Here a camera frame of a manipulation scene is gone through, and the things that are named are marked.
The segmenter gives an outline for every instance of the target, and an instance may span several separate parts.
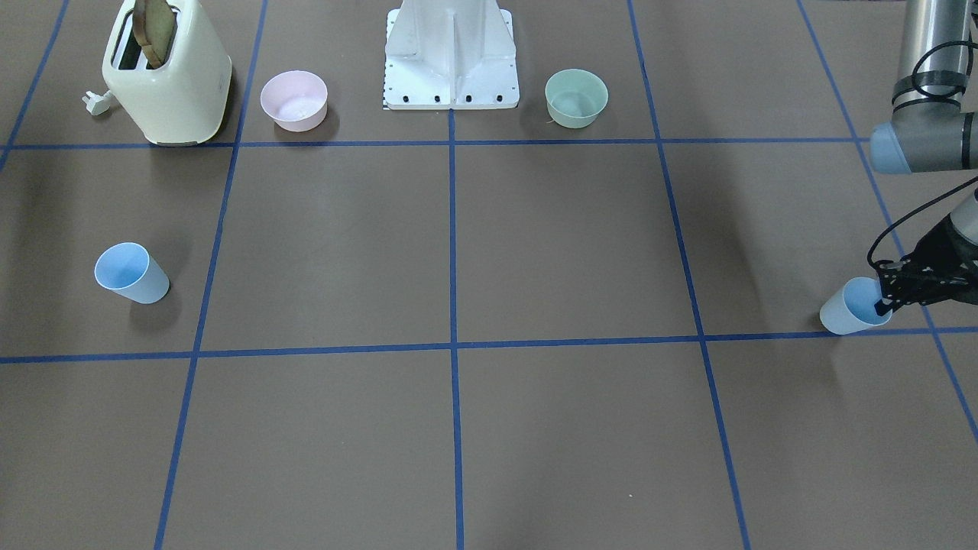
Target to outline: white metal stand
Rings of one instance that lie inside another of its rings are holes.
[[[387,15],[384,106],[510,109],[519,103],[512,14],[496,0],[404,0]]]

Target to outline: blue tape line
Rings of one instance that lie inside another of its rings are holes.
[[[978,334],[978,327],[943,327],[936,328],[939,334]],[[866,338],[866,337],[898,337],[930,335],[930,329],[871,329],[845,336],[837,336],[828,332],[798,332],[798,333],[750,333],[750,334],[718,334],[703,335],[707,342],[744,342],[744,341],[779,341],[804,340],[816,338]],[[691,344],[699,342],[700,337],[688,336],[657,336],[657,337],[626,337],[626,338],[586,338],[558,340],[502,340],[482,342],[449,342],[429,344],[378,344],[378,345],[334,345],[316,347],[279,347],[279,348],[250,348],[250,349],[213,349],[197,353],[198,358],[221,357],[268,357],[281,355],[329,355],[345,353],[389,353],[398,351],[444,351],[452,349],[499,349],[511,347],[561,347],[589,345],[637,345],[637,344]],[[155,359],[189,359],[194,356],[192,351],[160,351],[147,353],[92,353],[77,355],[24,355],[0,357],[0,365],[30,364],[30,363],[74,363],[87,361],[130,361]]]
[[[447,141],[248,141],[242,147],[427,147],[448,145]]]
[[[709,145],[719,143],[730,144],[752,144],[752,143],[852,143],[853,138],[781,138],[781,137],[757,137],[757,138],[608,138],[608,139],[469,139],[456,140],[457,147],[506,147],[513,145],[651,145],[655,143],[665,144],[693,144]],[[857,142],[868,143],[869,138],[856,138]],[[451,145],[443,140],[420,140],[420,141],[242,141],[239,147],[246,148],[278,148],[278,147],[446,147]],[[235,147],[233,142],[205,142],[193,147],[184,149],[230,149]],[[24,144],[3,146],[6,152],[10,151],[74,151],[74,150],[100,150],[100,149],[174,149],[172,147],[161,147],[152,143],[63,143],[63,144]]]
[[[943,327],[937,329],[938,334],[975,334],[978,327]]]
[[[639,37],[639,25],[635,18],[635,6],[632,0],[628,0],[628,12],[629,17],[632,20],[632,34],[635,38],[635,49],[639,57],[639,66],[642,70],[642,80],[645,84],[645,98],[648,101],[648,113],[652,121],[652,129],[655,132],[655,139],[658,141],[657,147],[659,152],[659,162],[662,166],[662,177],[665,181],[666,194],[669,197],[669,209],[672,213],[673,225],[676,230],[676,241],[679,245],[680,259],[683,261],[683,273],[686,276],[687,289],[689,291],[689,303],[692,307],[692,317],[696,324],[696,336],[699,340],[700,353],[703,356],[703,366],[706,371],[706,380],[710,387],[710,399],[713,401],[713,414],[716,417],[717,422],[717,432],[720,436],[720,443],[723,447],[724,452],[724,462],[727,466],[727,476],[731,487],[731,497],[733,498],[733,507],[736,511],[737,523],[740,527],[740,539],[743,543],[744,550],[751,550],[750,546],[750,535],[747,531],[747,521],[744,517],[743,506],[740,502],[740,489],[736,480],[736,471],[734,469],[734,459],[731,455],[730,444],[727,438],[727,428],[724,422],[723,409],[720,406],[720,395],[717,392],[716,381],[713,377],[713,366],[710,361],[710,352],[706,345],[706,340],[703,334],[703,324],[699,314],[699,305],[696,300],[696,290],[692,281],[692,272],[689,269],[689,258],[687,257],[686,244],[683,240],[683,228],[680,225],[679,211],[676,208],[676,198],[673,194],[672,189],[672,179],[669,175],[669,165],[666,161],[665,149],[662,145],[662,135],[659,129],[658,116],[655,112],[655,102],[652,98],[652,87],[648,81],[648,71],[645,68],[645,54],[642,49],[642,39]]]
[[[170,515],[170,502],[173,500],[173,485],[177,480],[177,467],[180,464],[180,451],[183,448],[183,435],[187,428],[187,414],[190,411],[190,396],[194,389],[194,377],[197,375],[197,358],[191,357],[190,368],[187,370],[187,382],[184,384],[184,396],[180,403],[180,418],[177,420],[177,433],[173,438],[173,452],[170,454],[170,468],[166,472],[166,487],[163,490],[163,503],[159,509],[159,524],[156,525],[156,540],[154,550],[162,550],[163,537],[166,535],[166,521]]]
[[[44,72],[44,68],[48,65],[48,59],[51,57],[51,51],[54,50],[55,40],[58,39],[58,33],[61,32],[62,23],[65,22],[67,3],[68,0],[64,0],[64,2],[62,2],[62,8],[58,12],[58,17],[55,19],[55,26],[51,30],[51,37],[48,38],[48,45],[44,48],[44,55],[41,56],[41,63],[37,66],[37,71],[34,73],[34,78],[30,81],[30,87],[27,88],[27,95],[24,96],[23,103],[21,104],[21,111],[17,114],[17,120],[14,122],[14,127],[10,131],[10,137],[7,138],[7,148],[2,154],[0,154],[0,171],[3,171],[4,166],[7,165],[7,157],[10,154],[14,142],[17,140],[17,134],[21,132],[23,118],[27,116],[27,108],[30,107],[30,101],[34,99],[34,92],[37,90],[37,84],[41,81],[41,74]]]
[[[247,82],[244,86],[244,96],[242,98],[241,113],[238,117],[238,131],[235,134],[234,148],[231,153],[231,162],[228,167],[228,178],[224,185],[224,196],[221,199],[221,209],[217,216],[217,230],[214,234],[214,245],[210,253],[210,265],[207,268],[207,281],[203,287],[203,298],[200,301],[200,318],[197,325],[197,333],[194,337],[193,356],[190,360],[190,368],[187,372],[187,384],[184,387],[183,404],[180,407],[180,419],[177,422],[177,433],[173,442],[173,454],[170,457],[170,469],[166,477],[166,490],[163,493],[163,503],[159,511],[159,524],[156,528],[156,544],[154,550],[162,550],[163,538],[166,535],[166,523],[169,518],[170,501],[173,498],[173,486],[176,483],[177,467],[180,463],[180,450],[183,446],[183,434],[187,425],[187,415],[190,409],[190,399],[194,390],[194,377],[197,373],[198,358],[200,356],[200,345],[203,341],[203,327],[207,321],[207,309],[210,303],[210,292],[214,283],[214,273],[217,270],[217,256],[221,250],[221,238],[224,232],[224,216],[228,211],[228,199],[231,196],[231,187],[235,178],[235,170],[238,165],[238,151],[241,149],[242,132],[245,129],[245,116],[247,115],[248,99],[251,95],[251,84],[254,80],[254,68],[258,63],[258,50],[261,45],[262,32],[265,27],[265,14],[268,11],[268,0],[261,2],[261,14],[258,17],[258,29],[255,31],[254,44],[251,49],[251,62],[248,66]]]
[[[798,10],[801,12],[802,19],[805,21],[805,26],[808,28],[808,33],[812,38],[815,51],[819,55],[819,61],[822,63],[822,70],[825,71],[825,77],[828,78],[828,84],[832,87],[832,93],[835,95],[835,101],[839,106],[839,110],[842,112],[842,118],[845,119],[846,127],[849,128],[849,134],[852,136],[853,140],[859,141],[859,136],[856,134],[856,126],[853,124],[852,118],[849,117],[849,110],[846,109],[846,104],[842,100],[842,93],[839,91],[839,87],[835,83],[835,77],[832,76],[832,70],[828,67],[828,60],[825,58],[825,52],[822,50],[822,45],[819,43],[819,38],[815,33],[815,28],[812,26],[811,19],[808,17],[808,12],[805,10],[802,0],[795,0],[795,3],[798,6]],[[886,222],[886,225],[890,225],[893,223],[893,221],[892,218],[890,218],[890,212],[886,207],[886,203],[883,201],[883,195],[879,191],[879,186],[876,184],[876,178],[872,173],[872,168],[869,166],[866,153],[859,145],[857,145],[856,149],[859,151],[860,161],[863,163],[863,170],[866,171],[866,176],[869,178],[869,184],[872,187],[872,192],[875,194],[876,201],[879,203],[879,208],[883,213],[883,220]],[[897,235],[896,231],[894,231],[892,235],[900,256],[904,255],[903,246],[900,243],[900,237]]]
[[[971,407],[968,405],[968,399],[964,395],[964,391],[961,389],[961,384],[957,380],[957,373],[955,373],[955,367],[951,364],[951,358],[948,357],[947,351],[944,349],[944,343],[941,342],[941,337],[938,336],[937,328],[934,326],[934,320],[930,316],[930,311],[927,308],[923,308],[924,318],[927,319],[927,325],[930,327],[931,335],[934,338],[934,345],[937,346],[937,352],[941,356],[941,362],[944,363],[944,370],[948,373],[948,379],[951,381],[952,388],[955,389],[955,395],[957,395],[957,403],[961,407],[961,412],[964,413],[964,419],[968,423],[968,428],[971,429],[971,436],[974,438],[975,443],[978,443],[978,424],[975,424],[974,414],[971,412]]]
[[[201,351],[200,358],[220,357],[273,357],[282,355],[332,355],[344,353],[389,353],[393,351],[433,351],[450,349],[448,343],[435,344],[388,344],[388,345],[335,345],[321,347],[281,347],[269,349],[215,349]]]
[[[465,485],[462,463],[462,404],[459,390],[459,351],[452,347],[452,441],[455,447],[455,547],[466,548]]]
[[[588,338],[565,340],[508,340],[491,342],[459,342],[459,349],[495,349],[505,347],[561,347],[584,345],[680,344],[699,342],[696,336],[664,336],[639,338]]]
[[[455,546],[466,547],[465,485],[462,464],[462,405],[459,389],[458,232],[456,218],[455,110],[448,111],[449,323],[452,349],[452,441],[455,448]]]
[[[84,363],[89,361],[147,361],[157,359],[189,359],[189,351],[158,351],[150,353],[88,353],[77,355],[27,355],[0,357],[0,365],[29,363]]]

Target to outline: brown floor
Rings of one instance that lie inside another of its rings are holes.
[[[501,0],[520,105],[451,114],[381,108],[397,7],[206,0],[227,122],[160,149],[79,101],[118,4],[0,3],[0,548],[974,547],[978,309],[817,316],[968,175],[867,167],[903,3]]]

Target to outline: cup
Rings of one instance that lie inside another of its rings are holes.
[[[830,298],[819,318],[830,333],[846,335],[886,324],[892,311],[876,314],[875,304],[882,298],[879,282],[868,277],[850,279]]]
[[[326,118],[326,83],[305,70],[275,75],[261,89],[261,108],[290,132],[304,132]]]
[[[547,80],[547,112],[567,128],[583,128],[595,121],[608,104],[608,89],[595,74],[565,69]]]
[[[95,280],[102,288],[139,303],[166,296],[170,280],[141,245],[119,243],[102,252],[95,262]]]

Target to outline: bread slice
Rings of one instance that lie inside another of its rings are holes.
[[[159,69],[170,54],[177,17],[166,0],[136,0],[132,12],[132,35],[143,48],[150,67]]]

